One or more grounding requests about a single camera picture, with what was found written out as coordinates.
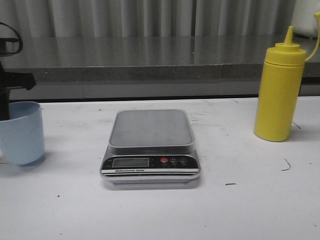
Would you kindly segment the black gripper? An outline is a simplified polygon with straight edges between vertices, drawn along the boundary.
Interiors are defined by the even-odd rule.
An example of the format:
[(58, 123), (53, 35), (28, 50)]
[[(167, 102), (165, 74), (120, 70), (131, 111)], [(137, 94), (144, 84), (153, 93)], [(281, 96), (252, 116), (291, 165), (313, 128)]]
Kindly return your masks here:
[[(20, 53), (24, 44), (21, 35), (11, 26), (3, 22), (1, 26), (9, 28), (15, 34), (15, 37), (0, 38), (0, 56), (10, 57)], [(7, 43), (18, 43), (18, 47), (14, 51), (7, 50)], [(7, 72), (0, 64), (0, 120), (6, 121), (10, 119), (9, 98), (10, 90), (26, 89), (31, 90), (36, 85), (36, 80), (32, 73)]]

